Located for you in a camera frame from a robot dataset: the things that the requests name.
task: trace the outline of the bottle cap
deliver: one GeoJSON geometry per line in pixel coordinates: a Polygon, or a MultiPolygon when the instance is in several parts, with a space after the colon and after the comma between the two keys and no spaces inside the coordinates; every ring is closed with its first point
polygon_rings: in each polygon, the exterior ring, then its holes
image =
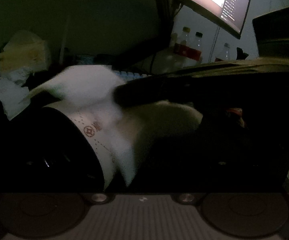
{"type": "Polygon", "coordinates": [[[189,33],[190,32],[190,28],[188,28],[188,27],[183,27],[183,29],[182,29],[184,32],[186,32],[186,33],[189,33]]]}

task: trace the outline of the metal screw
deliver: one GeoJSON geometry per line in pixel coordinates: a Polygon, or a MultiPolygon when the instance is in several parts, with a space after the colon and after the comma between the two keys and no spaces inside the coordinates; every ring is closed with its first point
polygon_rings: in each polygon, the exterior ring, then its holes
{"type": "Polygon", "coordinates": [[[107,196],[102,193],[93,194],[91,199],[95,202],[103,202],[107,199],[107,196]]]}
{"type": "Polygon", "coordinates": [[[180,199],[182,202],[188,203],[188,202],[191,202],[191,201],[194,200],[194,195],[188,194],[188,193],[186,193],[186,194],[181,194],[181,195],[179,196],[179,199],[180,199]]]}

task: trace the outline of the red printed logo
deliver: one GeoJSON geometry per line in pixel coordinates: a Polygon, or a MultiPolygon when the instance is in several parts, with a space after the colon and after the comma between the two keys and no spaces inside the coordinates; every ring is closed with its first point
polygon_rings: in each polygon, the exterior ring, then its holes
{"type": "Polygon", "coordinates": [[[83,131],[88,137],[93,137],[95,135],[94,129],[89,125],[83,128],[83,131]]]}

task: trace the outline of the plastic bag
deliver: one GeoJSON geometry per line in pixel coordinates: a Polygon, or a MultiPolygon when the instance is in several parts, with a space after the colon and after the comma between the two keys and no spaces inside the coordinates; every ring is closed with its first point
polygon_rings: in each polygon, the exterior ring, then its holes
{"type": "Polygon", "coordinates": [[[29,31],[18,31],[0,53],[0,76],[23,67],[30,73],[47,70],[51,64],[51,53],[46,41],[29,31]]]}

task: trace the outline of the plastic bottle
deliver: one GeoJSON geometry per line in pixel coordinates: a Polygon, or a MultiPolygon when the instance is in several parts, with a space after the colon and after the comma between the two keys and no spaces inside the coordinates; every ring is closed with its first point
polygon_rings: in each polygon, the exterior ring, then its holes
{"type": "Polygon", "coordinates": [[[214,62],[223,60],[230,60],[230,45],[228,43],[224,44],[222,51],[219,54],[217,54],[214,62]]]}
{"type": "Polygon", "coordinates": [[[177,38],[177,41],[174,45],[174,57],[173,57],[173,70],[178,70],[183,67],[184,61],[188,55],[189,47],[189,33],[190,28],[183,27],[182,34],[177,38]]]}
{"type": "Polygon", "coordinates": [[[174,62],[176,61],[176,57],[178,55],[174,54],[174,45],[177,41],[178,34],[172,33],[170,37],[170,44],[169,47],[165,50],[165,61],[164,61],[164,72],[171,72],[173,71],[174,62]]]}
{"type": "Polygon", "coordinates": [[[185,60],[185,66],[197,66],[201,63],[201,40],[202,33],[196,32],[195,38],[189,45],[187,59],[185,60]]]}
{"type": "Polygon", "coordinates": [[[188,27],[183,27],[182,29],[182,34],[177,38],[177,41],[174,45],[174,53],[178,54],[180,56],[187,56],[187,52],[189,47],[187,44],[189,44],[189,33],[190,33],[190,28],[188,27]]]}

